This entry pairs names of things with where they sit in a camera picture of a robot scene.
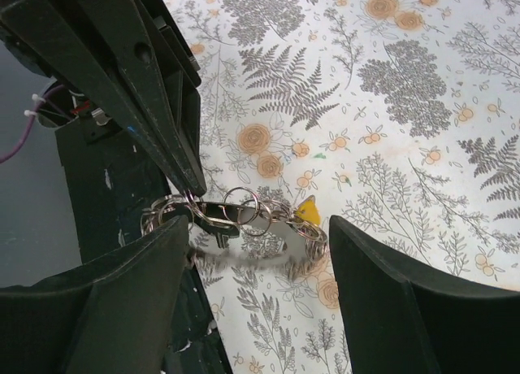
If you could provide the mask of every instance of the keychain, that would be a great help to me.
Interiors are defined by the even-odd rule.
[[[244,190],[251,199],[240,205],[226,203],[231,194]],[[220,254],[211,254],[201,248],[190,247],[187,266],[192,267],[197,259],[213,260],[220,269],[227,265],[249,267],[254,270],[275,269],[294,278],[307,272],[324,255],[327,234],[316,224],[302,219],[297,210],[274,199],[260,199],[245,187],[230,189],[222,202],[195,200],[190,193],[170,194],[155,201],[141,217],[141,233],[146,235],[159,225],[177,215],[188,216],[190,230],[197,224],[207,233],[215,236]],[[248,231],[254,228],[259,233]],[[269,258],[242,258],[231,254],[227,241],[240,234],[260,237],[271,233],[284,240],[283,252]]]

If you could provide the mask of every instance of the gray floor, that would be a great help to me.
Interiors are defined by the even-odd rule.
[[[47,83],[0,43],[0,154],[20,139],[24,110]],[[32,285],[80,263],[54,132],[35,123],[24,148],[0,164],[0,287]]]

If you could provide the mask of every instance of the white patterned surface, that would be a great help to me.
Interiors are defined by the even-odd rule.
[[[520,0],[164,1],[202,66],[206,200],[313,194],[326,230],[342,215],[432,267],[520,289]],[[329,258],[296,282],[201,276],[235,373],[350,371]]]

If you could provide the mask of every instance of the yellow tag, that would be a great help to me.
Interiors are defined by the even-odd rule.
[[[305,201],[300,203],[294,214],[316,226],[319,226],[322,220],[316,207],[316,197],[314,195],[310,195]]]

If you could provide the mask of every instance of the wire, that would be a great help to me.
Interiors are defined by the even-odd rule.
[[[20,149],[22,149],[22,146],[24,146],[25,142],[27,141],[29,137],[29,133],[31,132],[31,128],[33,128],[34,120],[36,119],[35,115],[31,115],[29,118],[29,121],[27,122],[27,126],[25,127],[24,133],[22,134],[22,137],[18,141],[18,143],[15,145],[13,150],[3,156],[0,157],[0,164],[5,163],[8,159],[13,157],[15,154],[17,154]]]
[[[58,113],[58,112],[49,111],[49,110],[46,110],[45,108],[41,108],[41,109],[38,110],[38,114],[40,114],[40,113],[42,113],[42,112],[45,112],[45,113],[50,114],[50,115],[53,115],[53,116],[58,116],[59,118],[62,118],[62,119],[64,119],[64,120],[69,120],[69,119],[70,119],[69,116],[65,117],[65,116],[62,116],[62,115],[61,115],[60,113]]]
[[[25,115],[30,116],[30,118],[29,118],[29,121],[27,122],[27,126],[25,127],[24,133],[22,134],[22,137],[16,143],[15,147],[10,152],[6,153],[3,156],[0,156],[0,164],[5,163],[7,160],[11,159],[13,156],[15,156],[15,154],[17,154],[22,149],[22,147],[24,146],[25,142],[27,141],[27,139],[29,137],[31,129],[33,128],[34,121],[36,120],[38,110],[40,110],[41,106],[43,106],[43,104],[47,98],[51,97],[52,95],[54,95],[58,91],[62,90],[63,88],[64,87],[62,85],[60,85],[60,86],[54,87],[53,89],[50,89],[49,91],[47,91],[47,93],[45,93],[42,96],[42,100],[36,104],[36,106],[34,107],[34,111],[27,110],[25,112]]]
[[[57,87],[54,87],[53,89],[50,89],[47,93],[45,93],[41,98],[36,94],[34,93],[32,95],[32,100],[34,102],[41,102],[43,104],[47,103],[49,104],[52,108],[54,108],[54,110],[56,112],[58,112],[62,117],[64,118],[68,118],[68,119],[73,119],[72,115],[68,115],[65,113],[65,111],[63,111],[61,108],[59,108],[55,103],[53,103],[49,97],[52,96],[53,94],[55,94],[56,92],[58,92],[59,90],[61,89],[64,89],[64,87],[62,85],[59,85]]]

